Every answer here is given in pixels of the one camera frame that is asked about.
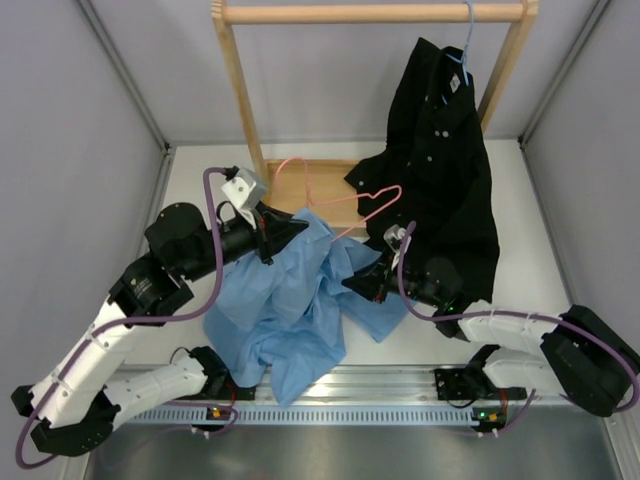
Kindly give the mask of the pink wire hanger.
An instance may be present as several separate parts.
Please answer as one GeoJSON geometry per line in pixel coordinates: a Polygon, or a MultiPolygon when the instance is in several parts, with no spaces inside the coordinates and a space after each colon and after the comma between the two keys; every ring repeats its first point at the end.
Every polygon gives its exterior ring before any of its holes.
{"type": "Polygon", "coordinates": [[[344,176],[356,165],[354,160],[304,159],[293,157],[266,162],[269,180],[267,203],[282,211],[311,210],[338,232],[363,235],[365,224],[399,201],[402,187],[392,185],[373,193],[358,193],[344,176]],[[357,213],[361,199],[383,201],[365,216],[357,213]]]}

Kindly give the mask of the light blue shirt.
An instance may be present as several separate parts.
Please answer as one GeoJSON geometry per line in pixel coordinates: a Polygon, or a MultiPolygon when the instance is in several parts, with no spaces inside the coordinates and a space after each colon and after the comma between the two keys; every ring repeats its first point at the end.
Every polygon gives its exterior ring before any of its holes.
{"type": "Polygon", "coordinates": [[[335,237],[308,209],[294,217],[309,227],[272,265],[249,254],[225,267],[221,291],[203,322],[233,381],[254,387],[270,368],[272,391],[282,407],[344,359],[344,318],[382,342],[408,313],[396,296],[377,304],[341,285],[379,252],[335,237]]]}

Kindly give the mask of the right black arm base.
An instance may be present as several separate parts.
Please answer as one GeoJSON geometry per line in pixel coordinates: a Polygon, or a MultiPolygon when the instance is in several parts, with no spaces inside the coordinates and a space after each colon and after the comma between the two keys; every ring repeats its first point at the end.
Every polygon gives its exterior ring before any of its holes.
{"type": "Polygon", "coordinates": [[[477,399],[463,368],[438,368],[433,371],[437,397],[446,402],[471,402],[477,399]]]}

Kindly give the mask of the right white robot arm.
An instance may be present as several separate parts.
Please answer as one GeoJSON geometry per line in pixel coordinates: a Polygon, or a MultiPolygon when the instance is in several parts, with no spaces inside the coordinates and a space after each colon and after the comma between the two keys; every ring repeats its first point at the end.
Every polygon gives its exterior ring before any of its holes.
{"type": "Polygon", "coordinates": [[[395,294],[403,305],[432,306],[429,320],[443,336],[478,344],[460,372],[462,387],[473,399],[500,390],[538,391],[599,417],[639,400],[638,354],[584,306],[574,305],[558,317],[496,309],[469,313],[462,278],[444,258],[412,272],[382,257],[342,283],[376,303],[395,294]]]}

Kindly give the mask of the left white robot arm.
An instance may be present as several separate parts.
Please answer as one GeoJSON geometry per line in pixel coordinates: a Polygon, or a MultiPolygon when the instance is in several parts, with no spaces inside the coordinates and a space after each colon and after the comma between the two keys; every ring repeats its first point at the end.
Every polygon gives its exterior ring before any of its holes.
{"type": "Polygon", "coordinates": [[[82,456],[140,413],[182,398],[221,395],[229,371],[210,347],[195,347],[124,381],[111,376],[143,339],[193,299],[189,282],[246,254],[269,264],[309,226],[264,204],[256,214],[255,225],[241,217],[219,224],[221,238],[214,241],[195,205],[162,210],[145,231],[148,253],[124,270],[74,349],[47,378],[12,393],[17,412],[30,420],[19,439],[31,439],[41,453],[82,456]]]}

